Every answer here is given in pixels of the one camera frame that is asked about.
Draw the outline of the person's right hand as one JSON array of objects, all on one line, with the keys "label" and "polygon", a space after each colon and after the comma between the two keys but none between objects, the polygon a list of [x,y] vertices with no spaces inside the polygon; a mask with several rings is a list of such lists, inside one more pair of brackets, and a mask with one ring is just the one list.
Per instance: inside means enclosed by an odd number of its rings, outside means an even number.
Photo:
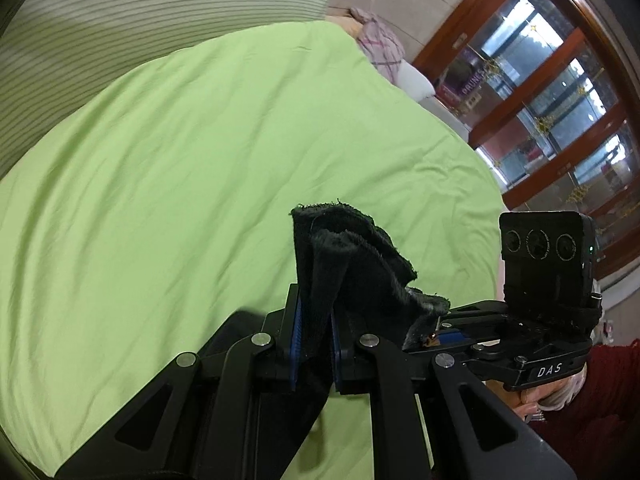
[{"label": "person's right hand", "polygon": [[584,366],[573,376],[521,391],[508,391],[496,380],[488,380],[485,386],[520,419],[541,420],[543,412],[556,412],[570,404],[585,385],[586,377],[587,367]]}]

